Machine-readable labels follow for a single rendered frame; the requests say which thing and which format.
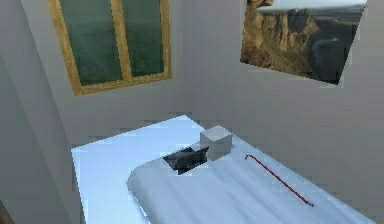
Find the dark open laptop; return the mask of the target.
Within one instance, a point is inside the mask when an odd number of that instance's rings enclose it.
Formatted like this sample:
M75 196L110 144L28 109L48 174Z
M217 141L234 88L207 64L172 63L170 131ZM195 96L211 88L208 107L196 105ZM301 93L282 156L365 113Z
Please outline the dark open laptop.
M179 175L194 169L207 161L208 147L194 151L192 147L179 150L163 157L163 160Z

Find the canyon landscape wall picture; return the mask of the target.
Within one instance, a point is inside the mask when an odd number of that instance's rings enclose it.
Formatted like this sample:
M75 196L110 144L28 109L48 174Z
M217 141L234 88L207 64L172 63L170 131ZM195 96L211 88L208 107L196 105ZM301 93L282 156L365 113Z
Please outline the canyon landscape wall picture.
M337 85L367 0L247 0L240 61Z

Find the thin red rod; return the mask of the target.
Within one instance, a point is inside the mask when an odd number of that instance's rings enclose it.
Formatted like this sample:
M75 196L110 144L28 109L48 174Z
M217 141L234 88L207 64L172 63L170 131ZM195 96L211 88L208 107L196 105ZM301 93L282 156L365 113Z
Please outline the thin red rod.
M252 158L255 160L264 170L266 170L270 175L272 175L275 179L277 179L283 186L285 186L289 191L291 191L296 197L298 197L303 203L310 207L314 207L314 203L307 200L305 197L303 197L299 192L297 192L294 188L292 188L288 183L286 183L284 180L280 178L276 173L274 173L269 167L267 167L261 160L256 158L254 155L246 154L244 157L244 160L247 160L248 158Z

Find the pale blue bed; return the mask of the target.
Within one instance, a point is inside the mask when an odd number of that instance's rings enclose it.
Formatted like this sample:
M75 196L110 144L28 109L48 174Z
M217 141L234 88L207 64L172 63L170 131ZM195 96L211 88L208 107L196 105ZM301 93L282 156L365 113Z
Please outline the pale blue bed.
M239 137L229 155L179 175L163 157L201 130L180 116L74 148L86 224L377 224Z

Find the grey cube box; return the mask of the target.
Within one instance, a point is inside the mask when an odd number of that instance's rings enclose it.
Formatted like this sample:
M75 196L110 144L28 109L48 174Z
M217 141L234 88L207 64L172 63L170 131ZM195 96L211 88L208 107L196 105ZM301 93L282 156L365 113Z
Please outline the grey cube box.
M200 133L200 144L207 146L207 158L215 161L231 152L233 134L217 125Z

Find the wooden framed window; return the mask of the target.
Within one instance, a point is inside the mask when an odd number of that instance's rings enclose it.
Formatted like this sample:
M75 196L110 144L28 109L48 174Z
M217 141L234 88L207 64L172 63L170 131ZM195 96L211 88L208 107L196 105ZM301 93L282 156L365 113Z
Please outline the wooden framed window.
M47 0L76 96L172 77L168 0Z

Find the brown rounded object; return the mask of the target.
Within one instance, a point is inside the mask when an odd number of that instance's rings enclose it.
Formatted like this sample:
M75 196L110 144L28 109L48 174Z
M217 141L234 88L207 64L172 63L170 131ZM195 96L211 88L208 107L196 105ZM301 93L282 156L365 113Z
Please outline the brown rounded object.
M0 200L0 224L15 224L6 207Z

